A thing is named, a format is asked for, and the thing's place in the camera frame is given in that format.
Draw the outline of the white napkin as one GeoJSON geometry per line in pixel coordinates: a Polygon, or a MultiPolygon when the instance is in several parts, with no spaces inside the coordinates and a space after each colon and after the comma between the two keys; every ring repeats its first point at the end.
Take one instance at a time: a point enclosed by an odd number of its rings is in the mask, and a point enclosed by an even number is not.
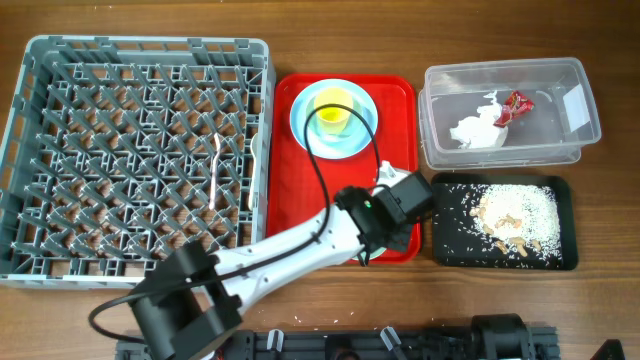
{"type": "Polygon", "coordinates": [[[494,125],[502,113],[497,92],[487,93],[484,98],[490,103],[479,106],[477,116],[467,116],[449,129],[451,139],[460,143],[460,149],[499,148],[506,141],[508,129],[494,125]]]}

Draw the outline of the rice and food scraps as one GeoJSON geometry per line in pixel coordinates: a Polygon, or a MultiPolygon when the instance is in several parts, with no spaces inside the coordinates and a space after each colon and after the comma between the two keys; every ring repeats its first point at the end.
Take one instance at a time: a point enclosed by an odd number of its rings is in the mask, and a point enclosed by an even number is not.
{"type": "Polygon", "coordinates": [[[561,257],[560,218],[555,193],[547,186],[456,185],[462,198],[458,231],[478,238],[486,252],[510,259],[561,257]]]}

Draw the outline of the red snack wrapper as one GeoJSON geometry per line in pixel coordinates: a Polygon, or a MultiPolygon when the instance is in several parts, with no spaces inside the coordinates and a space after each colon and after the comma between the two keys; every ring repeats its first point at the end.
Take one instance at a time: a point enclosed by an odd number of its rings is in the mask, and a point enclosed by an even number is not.
{"type": "Polygon", "coordinates": [[[499,128],[507,127],[515,118],[531,112],[535,107],[534,102],[522,92],[513,91],[501,106],[500,116],[493,123],[499,128]]]}

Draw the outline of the white plastic spoon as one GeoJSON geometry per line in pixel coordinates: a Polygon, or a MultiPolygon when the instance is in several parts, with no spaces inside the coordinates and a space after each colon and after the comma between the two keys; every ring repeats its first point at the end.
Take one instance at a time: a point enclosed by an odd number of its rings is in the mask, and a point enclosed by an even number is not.
{"type": "Polygon", "coordinates": [[[255,190],[256,190],[256,180],[258,177],[258,133],[256,133],[250,142],[250,154],[252,157],[252,175],[251,175],[251,183],[248,195],[248,206],[249,209],[252,210],[255,207],[255,190]]]}

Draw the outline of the white plastic fork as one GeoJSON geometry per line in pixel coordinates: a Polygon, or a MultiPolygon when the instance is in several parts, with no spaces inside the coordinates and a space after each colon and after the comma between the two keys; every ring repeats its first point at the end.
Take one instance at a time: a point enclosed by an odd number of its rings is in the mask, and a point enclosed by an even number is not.
{"type": "Polygon", "coordinates": [[[219,157],[222,149],[222,136],[218,133],[214,134],[214,145],[215,145],[215,152],[211,160],[211,187],[210,187],[210,193],[209,193],[210,196],[209,196],[209,206],[208,206],[210,210],[215,210],[217,180],[218,180],[217,169],[218,169],[218,162],[219,162],[219,157]]]}

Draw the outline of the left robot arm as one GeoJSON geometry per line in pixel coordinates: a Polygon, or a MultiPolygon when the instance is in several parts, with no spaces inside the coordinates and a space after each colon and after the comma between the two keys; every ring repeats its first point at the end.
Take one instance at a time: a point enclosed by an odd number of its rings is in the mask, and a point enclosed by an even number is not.
{"type": "Polygon", "coordinates": [[[243,314],[274,290],[324,267],[411,234],[433,208],[433,191],[419,172],[393,175],[374,191],[346,187],[331,206],[259,243],[208,254],[182,246],[132,291],[130,307],[155,359],[200,359],[229,338],[243,314]]]}

